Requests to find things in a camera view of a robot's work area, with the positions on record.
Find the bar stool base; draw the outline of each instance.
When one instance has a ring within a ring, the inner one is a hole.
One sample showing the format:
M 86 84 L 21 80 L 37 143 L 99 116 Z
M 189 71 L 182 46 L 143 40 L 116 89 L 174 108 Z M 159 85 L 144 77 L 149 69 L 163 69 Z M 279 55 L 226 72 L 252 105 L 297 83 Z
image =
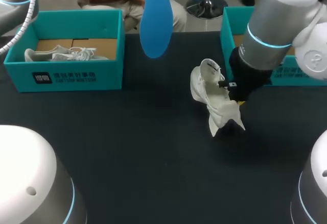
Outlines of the bar stool base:
M 215 19 L 223 15 L 226 6 L 225 0 L 188 0 L 185 9 L 197 18 Z

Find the shoelace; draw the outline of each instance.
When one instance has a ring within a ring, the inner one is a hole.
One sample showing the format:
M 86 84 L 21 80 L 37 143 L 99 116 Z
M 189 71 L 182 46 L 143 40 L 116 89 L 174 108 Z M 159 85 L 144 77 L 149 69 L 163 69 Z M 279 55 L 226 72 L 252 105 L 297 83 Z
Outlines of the shoelace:
M 94 51 L 97 48 L 83 48 L 83 47 L 72 47 L 69 50 L 80 49 L 80 51 L 72 52 L 67 60 L 76 60 L 76 61 L 88 61 L 90 57 L 94 56 Z

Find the black mat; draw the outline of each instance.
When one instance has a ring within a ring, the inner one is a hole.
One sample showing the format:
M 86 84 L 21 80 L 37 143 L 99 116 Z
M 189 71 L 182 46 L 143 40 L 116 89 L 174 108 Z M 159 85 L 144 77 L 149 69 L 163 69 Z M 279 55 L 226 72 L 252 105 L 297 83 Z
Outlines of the black mat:
M 190 96 L 219 33 L 174 34 L 158 60 L 126 36 L 122 91 L 19 94 L 0 67 L 0 124 L 40 133 L 82 192 L 90 224 L 291 224 L 303 164 L 327 129 L 327 88 L 268 87 L 241 107 L 247 129 L 212 138 Z

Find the robotic arm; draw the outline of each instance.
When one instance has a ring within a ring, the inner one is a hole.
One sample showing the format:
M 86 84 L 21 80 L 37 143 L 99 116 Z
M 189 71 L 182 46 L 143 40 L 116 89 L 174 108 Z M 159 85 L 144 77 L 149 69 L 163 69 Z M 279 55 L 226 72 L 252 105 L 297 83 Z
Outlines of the robotic arm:
M 241 46 L 229 59 L 234 77 L 230 98 L 245 101 L 267 84 L 292 45 L 307 75 L 327 79 L 326 5 L 319 0 L 260 0 Z
M 0 46 L 0 55 L 21 38 L 37 14 L 37 0 L 0 0 L 0 36 L 22 24 L 15 37 L 5 46 Z

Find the cardboard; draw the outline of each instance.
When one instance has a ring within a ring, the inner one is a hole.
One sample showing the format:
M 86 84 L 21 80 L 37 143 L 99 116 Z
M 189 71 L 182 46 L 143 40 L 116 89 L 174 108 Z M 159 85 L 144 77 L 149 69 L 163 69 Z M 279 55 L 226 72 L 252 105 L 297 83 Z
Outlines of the cardboard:
M 57 45 L 60 45 L 64 48 L 71 48 L 73 40 L 72 39 L 47 39 L 39 40 L 37 43 L 36 51 L 37 52 L 48 52 L 54 49 Z
M 244 35 L 233 35 L 233 39 L 236 47 L 239 47 L 242 44 L 243 36 Z M 293 47 L 290 48 L 290 50 L 287 52 L 287 55 L 290 56 L 295 55 L 295 51 Z
M 85 47 L 97 48 L 95 56 L 106 57 L 109 60 L 116 59 L 117 39 L 47 39 L 39 40 L 36 51 L 47 52 L 60 45 L 64 48 Z

